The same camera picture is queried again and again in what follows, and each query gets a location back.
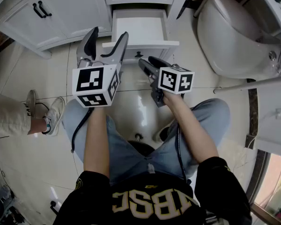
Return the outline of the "person's blue jeans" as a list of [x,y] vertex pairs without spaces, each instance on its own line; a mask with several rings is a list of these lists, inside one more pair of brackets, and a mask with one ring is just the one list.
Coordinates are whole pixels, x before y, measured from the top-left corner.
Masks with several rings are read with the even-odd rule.
[[[87,108],[83,108],[73,99],[67,103],[62,117],[62,125],[69,140],[74,140],[74,151],[80,160],[84,160],[87,124],[84,124],[77,134],[74,132],[87,111]],[[221,99],[213,98],[197,104],[191,111],[218,146],[230,122],[228,104]],[[152,165],[156,173],[166,173],[179,178],[183,178],[182,172],[190,178],[197,170],[199,164],[189,151],[182,129],[176,122],[171,125],[172,139],[164,142],[147,157],[141,155],[117,132],[111,117],[106,118],[106,123],[111,185],[138,174],[148,173],[148,165]]]

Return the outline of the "person's black printed shirt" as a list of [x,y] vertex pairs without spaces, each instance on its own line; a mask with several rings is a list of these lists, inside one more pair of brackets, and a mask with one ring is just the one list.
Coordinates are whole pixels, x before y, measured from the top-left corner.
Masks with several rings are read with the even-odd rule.
[[83,172],[53,225],[203,225],[207,212],[229,225],[252,224],[246,194],[220,157],[199,164],[195,188],[165,173],[111,186],[106,176]]

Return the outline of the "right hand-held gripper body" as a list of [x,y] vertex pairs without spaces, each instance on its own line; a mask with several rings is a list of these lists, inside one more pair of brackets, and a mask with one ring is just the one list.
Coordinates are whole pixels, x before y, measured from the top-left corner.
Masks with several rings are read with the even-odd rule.
[[157,107],[165,105],[163,102],[163,92],[172,94],[185,94],[192,90],[195,73],[177,65],[157,68],[153,65],[148,67],[151,83],[151,97]]

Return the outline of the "white toilet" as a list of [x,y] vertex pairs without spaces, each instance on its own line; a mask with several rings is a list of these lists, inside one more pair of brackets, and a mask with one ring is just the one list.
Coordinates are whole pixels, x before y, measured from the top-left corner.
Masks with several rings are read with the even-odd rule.
[[[281,40],[263,31],[235,0],[208,0],[199,15],[197,33],[218,75],[262,80],[281,72]],[[269,59],[270,51],[275,51],[276,60]]]

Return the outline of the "window frame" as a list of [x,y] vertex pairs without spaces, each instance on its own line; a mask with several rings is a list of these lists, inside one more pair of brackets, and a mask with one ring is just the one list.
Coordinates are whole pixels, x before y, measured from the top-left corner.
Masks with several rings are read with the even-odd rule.
[[246,195],[252,225],[281,225],[281,156],[258,150]]

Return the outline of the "white drawer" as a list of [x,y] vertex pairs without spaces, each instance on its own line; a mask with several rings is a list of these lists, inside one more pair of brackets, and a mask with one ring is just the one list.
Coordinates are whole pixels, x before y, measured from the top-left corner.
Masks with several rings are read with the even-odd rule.
[[[178,48],[178,41],[171,41],[167,28],[167,16],[161,9],[117,9],[113,11],[111,42],[103,43],[105,53],[110,53],[124,33],[129,39],[123,58],[124,63],[136,63],[154,56],[168,60]],[[143,57],[136,58],[137,52]]]

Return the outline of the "person's left forearm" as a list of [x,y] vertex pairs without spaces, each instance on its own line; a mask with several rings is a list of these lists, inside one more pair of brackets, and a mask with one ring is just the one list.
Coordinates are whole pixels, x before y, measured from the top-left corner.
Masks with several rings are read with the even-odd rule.
[[83,169],[110,176],[106,113],[103,107],[95,108],[88,120]]

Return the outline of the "black stool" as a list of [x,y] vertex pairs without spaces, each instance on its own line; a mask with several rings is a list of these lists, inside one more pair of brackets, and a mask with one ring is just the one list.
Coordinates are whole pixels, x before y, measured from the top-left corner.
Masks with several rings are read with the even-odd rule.
[[134,140],[129,140],[128,142],[143,156],[147,157],[150,155],[155,149],[150,145],[142,142],[143,136],[139,133],[135,134]]

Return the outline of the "person's right forearm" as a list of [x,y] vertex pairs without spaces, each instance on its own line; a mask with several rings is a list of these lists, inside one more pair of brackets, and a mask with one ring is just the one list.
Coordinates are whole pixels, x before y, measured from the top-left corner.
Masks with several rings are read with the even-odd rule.
[[200,125],[182,97],[167,91],[163,93],[163,101],[170,108],[180,125],[188,148],[195,160],[202,163],[209,158],[218,157],[215,143]]

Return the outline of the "white vanity cabinet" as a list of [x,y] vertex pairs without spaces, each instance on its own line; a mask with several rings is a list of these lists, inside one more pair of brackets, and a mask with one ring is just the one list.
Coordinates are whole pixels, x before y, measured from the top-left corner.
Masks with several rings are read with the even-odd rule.
[[94,27],[101,37],[112,35],[113,11],[161,9],[168,32],[186,0],[41,0],[51,17],[40,18],[33,10],[39,0],[0,0],[0,32],[39,56],[49,59],[49,49],[82,40]]

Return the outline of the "person's shoe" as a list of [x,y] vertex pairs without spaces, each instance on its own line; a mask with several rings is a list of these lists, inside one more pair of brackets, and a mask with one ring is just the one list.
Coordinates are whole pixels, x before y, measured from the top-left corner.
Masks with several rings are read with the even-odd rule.
[[25,104],[26,104],[27,112],[30,114],[30,116],[32,118],[35,118],[36,117],[36,109],[35,109],[35,106],[36,106],[36,93],[35,93],[34,90],[30,90],[28,92]]
[[56,136],[59,131],[59,124],[65,109],[65,101],[62,97],[58,97],[52,103],[49,111],[45,114],[43,119],[46,122],[46,131],[42,132],[44,135]]
[[173,126],[166,125],[153,135],[152,140],[156,143],[165,143],[172,139],[172,131]]

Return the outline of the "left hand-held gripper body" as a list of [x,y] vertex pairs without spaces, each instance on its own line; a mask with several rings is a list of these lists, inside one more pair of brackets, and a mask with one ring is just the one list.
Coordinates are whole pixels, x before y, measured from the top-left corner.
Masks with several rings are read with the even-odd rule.
[[82,107],[111,106],[120,84],[121,62],[81,59],[72,72],[72,95]]

